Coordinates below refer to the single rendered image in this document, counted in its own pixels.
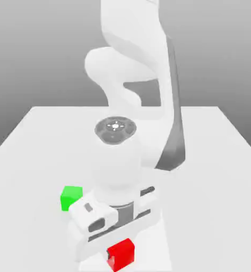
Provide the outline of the small red cube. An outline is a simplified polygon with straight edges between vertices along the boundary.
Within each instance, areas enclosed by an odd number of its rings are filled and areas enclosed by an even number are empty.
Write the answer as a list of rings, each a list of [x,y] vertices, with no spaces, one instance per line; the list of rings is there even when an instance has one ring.
[[[135,259],[135,245],[129,239],[124,239],[107,249],[107,263],[113,272],[117,272],[130,265]]]

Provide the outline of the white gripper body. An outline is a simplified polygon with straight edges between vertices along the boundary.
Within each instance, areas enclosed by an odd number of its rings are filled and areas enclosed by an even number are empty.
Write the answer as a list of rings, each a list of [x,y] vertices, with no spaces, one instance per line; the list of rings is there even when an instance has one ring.
[[[124,239],[129,238],[133,241],[138,233],[156,224],[160,219],[160,214],[160,209],[148,209],[124,226],[110,227],[104,232],[84,239],[74,249],[74,261],[81,262],[100,251],[106,251],[107,248]]]

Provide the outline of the small green cube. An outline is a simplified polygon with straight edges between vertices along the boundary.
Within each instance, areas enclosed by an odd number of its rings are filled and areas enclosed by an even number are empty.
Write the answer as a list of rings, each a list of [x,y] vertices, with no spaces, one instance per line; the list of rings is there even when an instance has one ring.
[[[83,196],[83,188],[80,186],[64,186],[60,195],[60,204],[62,211],[68,211],[69,207],[81,199]]]

